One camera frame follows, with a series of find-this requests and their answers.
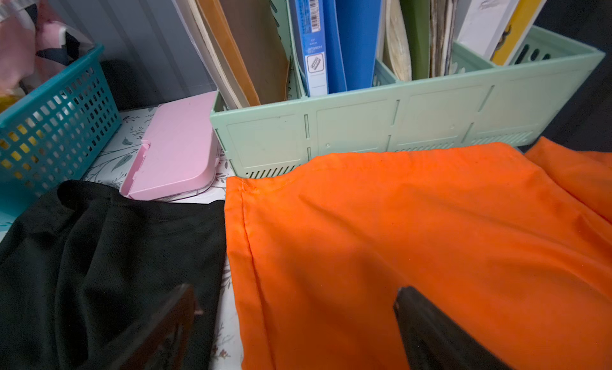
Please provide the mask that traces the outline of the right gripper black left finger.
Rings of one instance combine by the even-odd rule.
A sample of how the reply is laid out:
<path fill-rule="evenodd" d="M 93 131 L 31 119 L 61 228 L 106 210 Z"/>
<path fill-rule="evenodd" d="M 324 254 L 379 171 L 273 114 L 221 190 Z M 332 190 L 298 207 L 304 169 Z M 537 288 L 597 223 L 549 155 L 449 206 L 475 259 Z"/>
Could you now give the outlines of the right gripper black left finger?
<path fill-rule="evenodd" d="M 110 369 L 180 369 L 194 319 L 201 314 L 194 287 L 175 287 L 119 340 Z"/>

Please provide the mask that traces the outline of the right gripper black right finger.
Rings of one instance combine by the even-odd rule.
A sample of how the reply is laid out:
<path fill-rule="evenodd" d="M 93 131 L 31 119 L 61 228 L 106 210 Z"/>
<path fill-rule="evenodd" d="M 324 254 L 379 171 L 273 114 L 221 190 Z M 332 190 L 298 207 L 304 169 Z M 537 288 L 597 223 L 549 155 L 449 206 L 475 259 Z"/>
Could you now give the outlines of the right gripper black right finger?
<path fill-rule="evenodd" d="M 394 304 L 411 369 L 507 369 L 414 287 L 398 291 Z"/>

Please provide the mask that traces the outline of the black shorts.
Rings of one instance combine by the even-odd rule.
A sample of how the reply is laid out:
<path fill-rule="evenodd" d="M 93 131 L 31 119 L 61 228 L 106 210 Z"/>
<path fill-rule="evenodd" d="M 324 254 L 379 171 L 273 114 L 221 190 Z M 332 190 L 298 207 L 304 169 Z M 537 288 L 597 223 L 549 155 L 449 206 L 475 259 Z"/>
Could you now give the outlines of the black shorts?
<path fill-rule="evenodd" d="M 202 315 L 183 366 L 208 368 L 226 261 L 224 206 L 130 200 L 78 180 L 41 196 L 1 243 L 1 367 L 78 368 L 189 284 Z"/>

